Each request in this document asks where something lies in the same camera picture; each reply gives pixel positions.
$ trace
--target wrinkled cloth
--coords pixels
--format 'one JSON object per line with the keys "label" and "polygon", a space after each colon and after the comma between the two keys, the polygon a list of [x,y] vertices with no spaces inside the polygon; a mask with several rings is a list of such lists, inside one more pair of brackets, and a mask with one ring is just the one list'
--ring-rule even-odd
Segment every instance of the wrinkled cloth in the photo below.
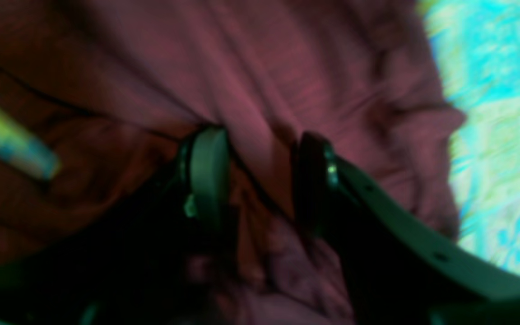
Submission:
{"label": "wrinkled cloth", "polygon": [[353,323],[338,258],[308,254],[288,222],[303,131],[458,236],[447,147],[464,115],[413,0],[0,1],[0,108],[64,166],[41,185],[0,162],[0,264],[101,217],[209,124],[246,167],[231,195],[244,281],[217,294],[235,323]]}

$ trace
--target maroon fabric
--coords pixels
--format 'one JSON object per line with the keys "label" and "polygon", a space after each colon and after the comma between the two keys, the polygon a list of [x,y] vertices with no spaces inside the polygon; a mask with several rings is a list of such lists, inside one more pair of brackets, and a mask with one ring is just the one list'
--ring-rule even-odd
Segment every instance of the maroon fabric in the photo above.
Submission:
{"label": "maroon fabric", "polygon": [[[446,152],[464,116],[442,98],[414,6],[0,1],[0,107],[64,161],[45,187],[0,163],[0,263],[85,227],[203,124],[227,128],[244,165],[289,218],[288,148],[315,130],[405,209],[455,239]],[[285,217],[268,210],[237,167],[232,203],[245,281],[217,293],[229,319],[351,323],[330,248],[317,243],[309,259]]]}

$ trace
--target cyan pattern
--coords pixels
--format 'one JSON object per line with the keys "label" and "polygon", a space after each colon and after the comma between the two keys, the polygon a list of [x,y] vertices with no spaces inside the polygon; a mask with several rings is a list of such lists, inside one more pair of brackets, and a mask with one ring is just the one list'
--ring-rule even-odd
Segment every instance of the cyan pattern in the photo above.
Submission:
{"label": "cyan pattern", "polygon": [[520,0],[421,0],[447,98],[460,245],[520,275]]}
{"label": "cyan pattern", "polygon": [[56,155],[0,111],[0,159],[36,179],[51,179],[60,168]]}

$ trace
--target blue patterned fabric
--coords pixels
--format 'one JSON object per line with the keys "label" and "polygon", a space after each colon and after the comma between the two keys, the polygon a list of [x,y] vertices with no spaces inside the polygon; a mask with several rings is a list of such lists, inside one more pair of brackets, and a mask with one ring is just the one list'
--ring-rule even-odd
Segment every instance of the blue patterned fabric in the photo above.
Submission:
{"label": "blue patterned fabric", "polygon": [[520,0],[421,0],[446,96],[460,245],[520,275]]}
{"label": "blue patterned fabric", "polygon": [[60,168],[56,155],[0,111],[0,159],[22,172],[47,181]]}

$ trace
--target blurry object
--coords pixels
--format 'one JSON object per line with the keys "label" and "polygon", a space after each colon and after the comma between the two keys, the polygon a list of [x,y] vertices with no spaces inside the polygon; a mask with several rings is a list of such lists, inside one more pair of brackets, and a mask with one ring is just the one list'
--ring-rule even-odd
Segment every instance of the blurry object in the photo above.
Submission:
{"label": "blurry object", "polygon": [[297,220],[338,253],[360,325],[520,325],[519,276],[423,225],[325,138],[304,133],[295,169]]}
{"label": "blurry object", "polygon": [[[197,132],[178,152],[101,220],[1,266],[0,319],[13,325],[168,325],[208,319],[205,314],[214,313],[208,309],[210,284],[190,282],[184,262],[191,255],[235,254],[237,227],[225,211],[226,132]],[[195,218],[184,213],[192,194]]]}
{"label": "blurry object", "polygon": [[0,159],[27,175],[48,181],[60,169],[56,155],[0,111]]}

